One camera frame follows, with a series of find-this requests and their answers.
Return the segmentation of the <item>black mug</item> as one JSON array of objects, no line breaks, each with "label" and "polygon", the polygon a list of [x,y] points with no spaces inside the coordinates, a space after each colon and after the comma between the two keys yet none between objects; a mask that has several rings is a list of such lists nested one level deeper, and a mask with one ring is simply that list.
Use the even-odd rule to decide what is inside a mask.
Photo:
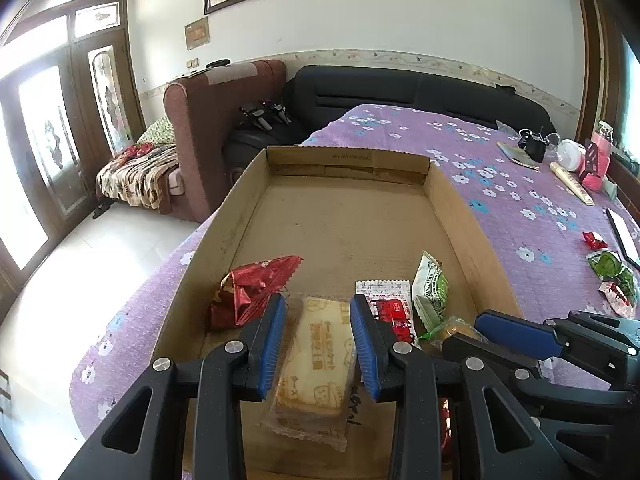
[{"label": "black mug", "polygon": [[547,143],[539,133],[530,129],[521,129],[518,134],[518,147],[534,162],[543,162],[546,154]]}]

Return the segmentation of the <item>wooden glass door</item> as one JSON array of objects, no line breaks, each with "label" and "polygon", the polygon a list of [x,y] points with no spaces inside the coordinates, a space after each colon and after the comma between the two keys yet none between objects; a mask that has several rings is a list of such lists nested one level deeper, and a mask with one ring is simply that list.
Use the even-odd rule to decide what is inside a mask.
[{"label": "wooden glass door", "polygon": [[22,288],[96,206],[96,175],[144,119],[127,0],[72,0],[18,22],[1,49],[1,141],[17,178],[1,273]]}]

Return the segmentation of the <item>black phone stand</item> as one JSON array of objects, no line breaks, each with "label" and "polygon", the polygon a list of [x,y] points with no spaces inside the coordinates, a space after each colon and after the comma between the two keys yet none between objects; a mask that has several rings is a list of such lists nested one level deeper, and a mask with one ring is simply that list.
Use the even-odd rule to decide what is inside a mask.
[{"label": "black phone stand", "polygon": [[585,154],[582,156],[582,164],[578,171],[579,183],[584,182],[588,177],[597,177],[599,170],[599,149],[592,141],[585,142]]}]

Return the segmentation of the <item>red foil snack packet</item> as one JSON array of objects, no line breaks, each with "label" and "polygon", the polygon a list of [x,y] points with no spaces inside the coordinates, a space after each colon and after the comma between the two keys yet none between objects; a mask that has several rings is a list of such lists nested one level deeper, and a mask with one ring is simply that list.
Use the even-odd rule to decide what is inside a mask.
[{"label": "red foil snack packet", "polygon": [[593,232],[593,231],[583,232],[582,237],[584,238],[585,243],[592,250],[608,249],[608,243],[597,232]]}]

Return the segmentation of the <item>toast biscuit packet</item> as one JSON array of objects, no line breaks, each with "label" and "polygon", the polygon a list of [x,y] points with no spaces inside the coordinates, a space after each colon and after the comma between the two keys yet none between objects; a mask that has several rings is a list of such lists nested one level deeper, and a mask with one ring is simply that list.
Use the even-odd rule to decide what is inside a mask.
[{"label": "toast biscuit packet", "polygon": [[355,370],[349,304],[319,297],[294,301],[293,325],[262,424],[280,436],[344,452]]}]

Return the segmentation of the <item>small wall plaque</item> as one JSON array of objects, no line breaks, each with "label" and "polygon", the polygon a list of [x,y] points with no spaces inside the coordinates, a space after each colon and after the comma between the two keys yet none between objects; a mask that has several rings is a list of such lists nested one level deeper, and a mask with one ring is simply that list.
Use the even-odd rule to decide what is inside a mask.
[{"label": "small wall plaque", "polygon": [[186,50],[188,51],[204,46],[204,44],[209,44],[208,17],[203,16],[199,20],[184,26],[184,38],[186,38]]}]

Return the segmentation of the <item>black sofa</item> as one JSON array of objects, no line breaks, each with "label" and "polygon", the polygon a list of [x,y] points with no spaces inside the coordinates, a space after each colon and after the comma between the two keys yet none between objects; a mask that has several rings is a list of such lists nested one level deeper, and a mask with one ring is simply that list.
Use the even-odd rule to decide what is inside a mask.
[{"label": "black sofa", "polygon": [[495,128],[555,132],[548,112],[507,86],[389,68],[308,65],[283,90],[286,110],[306,133],[361,104],[409,107]]}]

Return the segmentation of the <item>pink thermos bottle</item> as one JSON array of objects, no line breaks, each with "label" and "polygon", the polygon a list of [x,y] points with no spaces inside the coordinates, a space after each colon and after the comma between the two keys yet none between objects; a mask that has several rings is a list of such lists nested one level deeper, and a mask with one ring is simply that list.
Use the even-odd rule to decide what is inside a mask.
[{"label": "pink thermos bottle", "polygon": [[611,162],[613,127],[608,122],[600,120],[598,128],[593,131],[589,141],[597,144],[599,149],[599,175],[588,177],[582,182],[582,186],[593,192],[600,192]]}]

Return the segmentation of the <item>red white snack packet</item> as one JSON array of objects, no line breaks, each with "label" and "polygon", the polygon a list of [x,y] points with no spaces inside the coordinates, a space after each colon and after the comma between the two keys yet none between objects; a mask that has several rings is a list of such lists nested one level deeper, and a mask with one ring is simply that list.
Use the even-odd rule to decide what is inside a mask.
[{"label": "red white snack packet", "polygon": [[407,280],[356,281],[355,292],[366,297],[373,316],[393,327],[398,340],[416,346],[410,283]]}]

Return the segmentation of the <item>black smartphone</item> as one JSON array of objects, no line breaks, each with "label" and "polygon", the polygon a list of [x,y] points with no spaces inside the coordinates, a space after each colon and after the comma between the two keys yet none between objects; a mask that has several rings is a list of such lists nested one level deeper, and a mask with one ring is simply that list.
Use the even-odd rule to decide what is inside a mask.
[{"label": "black smartphone", "polygon": [[605,211],[608,221],[611,223],[614,231],[618,246],[625,258],[636,270],[640,270],[640,258],[634,239],[631,236],[631,232],[628,230],[624,219],[616,214],[612,209]]}]

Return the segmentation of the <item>cream lotion tube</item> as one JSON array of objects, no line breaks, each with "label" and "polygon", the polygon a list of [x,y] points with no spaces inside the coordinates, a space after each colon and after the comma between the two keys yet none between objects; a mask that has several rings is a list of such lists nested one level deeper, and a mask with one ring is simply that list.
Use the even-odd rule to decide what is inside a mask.
[{"label": "cream lotion tube", "polygon": [[572,194],[578,197],[585,205],[594,206],[596,203],[578,180],[558,162],[550,162],[552,174],[555,175]]}]

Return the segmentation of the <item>green pea snack packet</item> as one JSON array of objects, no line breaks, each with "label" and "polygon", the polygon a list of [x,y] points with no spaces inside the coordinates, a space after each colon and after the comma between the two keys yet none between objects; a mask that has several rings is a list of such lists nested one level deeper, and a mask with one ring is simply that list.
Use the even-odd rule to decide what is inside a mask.
[{"label": "green pea snack packet", "polygon": [[620,260],[616,252],[599,249],[586,255],[586,260],[593,272],[602,282],[614,282],[633,307],[638,304],[639,284],[634,271]]}]

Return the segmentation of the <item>white round container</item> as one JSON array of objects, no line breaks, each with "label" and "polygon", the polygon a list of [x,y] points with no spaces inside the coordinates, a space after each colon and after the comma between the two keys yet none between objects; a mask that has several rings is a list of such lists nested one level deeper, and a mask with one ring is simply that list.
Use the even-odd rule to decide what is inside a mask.
[{"label": "white round container", "polygon": [[586,158],[586,148],[570,139],[563,139],[555,149],[556,161],[565,170],[576,172]]}]

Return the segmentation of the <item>dark red foil snack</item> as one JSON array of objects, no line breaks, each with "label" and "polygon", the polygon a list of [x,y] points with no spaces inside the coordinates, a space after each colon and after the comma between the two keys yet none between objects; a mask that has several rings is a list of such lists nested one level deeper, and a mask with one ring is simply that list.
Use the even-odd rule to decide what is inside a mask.
[{"label": "dark red foil snack", "polygon": [[209,303],[209,330],[232,330],[260,318],[270,296],[285,289],[302,262],[299,256],[283,256],[232,269]]}]

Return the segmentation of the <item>green white snack packet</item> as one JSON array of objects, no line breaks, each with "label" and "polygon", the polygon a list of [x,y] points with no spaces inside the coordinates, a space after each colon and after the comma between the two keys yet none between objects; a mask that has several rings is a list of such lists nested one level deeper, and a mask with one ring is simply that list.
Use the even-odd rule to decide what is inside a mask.
[{"label": "green white snack packet", "polygon": [[411,285],[416,313],[430,332],[444,322],[449,284],[439,262],[428,252],[422,254]]}]

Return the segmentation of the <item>cardboard tray box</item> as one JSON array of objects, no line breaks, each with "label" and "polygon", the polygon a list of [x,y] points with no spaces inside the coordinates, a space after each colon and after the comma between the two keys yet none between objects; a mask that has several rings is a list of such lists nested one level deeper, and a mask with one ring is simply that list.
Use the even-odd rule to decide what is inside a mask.
[{"label": "cardboard tray box", "polygon": [[[210,220],[157,337],[153,358],[202,358],[240,329],[207,335],[209,303],[221,279],[242,264],[280,256],[303,262],[286,285],[288,326],[306,297],[348,301],[356,281],[412,280],[423,252],[444,267],[448,315],[470,324],[494,309],[522,316],[505,264],[471,206],[426,156],[366,148],[268,148],[245,170]],[[244,456],[250,479],[385,479],[395,416],[363,386],[356,424],[347,424],[346,452],[279,436],[266,428],[268,401],[242,403]],[[477,437],[471,409],[454,401],[454,478],[509,479],[518,472]]]}]

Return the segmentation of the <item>olive notebook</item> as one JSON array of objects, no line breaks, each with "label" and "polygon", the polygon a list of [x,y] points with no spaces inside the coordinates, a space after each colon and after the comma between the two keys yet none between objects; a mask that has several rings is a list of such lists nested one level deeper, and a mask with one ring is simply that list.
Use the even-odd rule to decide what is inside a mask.
[{"label": "olive notebook", "polygon": [[503,143],[501,141],[497,142],[497,146],[501,153],[506,156],[506,158],[511,162],[514,162],[514,164],[534,171],[539,170],[538,162],[535,162],[533,159],[531,159],[526,154],[526,151],[522,150],[521,148]]}]

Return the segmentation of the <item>patterned blanket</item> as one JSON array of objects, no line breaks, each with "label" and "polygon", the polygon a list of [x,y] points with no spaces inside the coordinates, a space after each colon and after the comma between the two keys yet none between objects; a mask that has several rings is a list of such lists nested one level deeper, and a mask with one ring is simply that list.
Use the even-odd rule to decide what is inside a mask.
[{"label": "patterned blanket", "polygon": [[168,174],[178,166],[174,144],[134,144],[98,172],[96,196],[167,214]]}]

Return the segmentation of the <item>purple floral tablecloth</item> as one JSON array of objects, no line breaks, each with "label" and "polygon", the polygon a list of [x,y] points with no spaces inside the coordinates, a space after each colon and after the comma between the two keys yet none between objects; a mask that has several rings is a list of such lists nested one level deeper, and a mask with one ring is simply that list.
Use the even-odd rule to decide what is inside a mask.
[{"label": "purple floral tablecloth", "polygon": [[[617,242],[605,211],[624,218],[633,237],[638,224],[619,200],[597,194],[591,206],[571,196],[548,166],[515,165],[498,148],[512,134],[449,113],[363,104],[315,131],[309,146],[380,148],[427,156],[470,206],[497,253],[524,316],[533,322],[579,309],[616,314],[587,264],[582,236],[596,232],[612,250]],[[80,361],[70,403],[83,436],[105,415],[149,363],[179,281],[201,243],[199,226],[112,318]]]}]

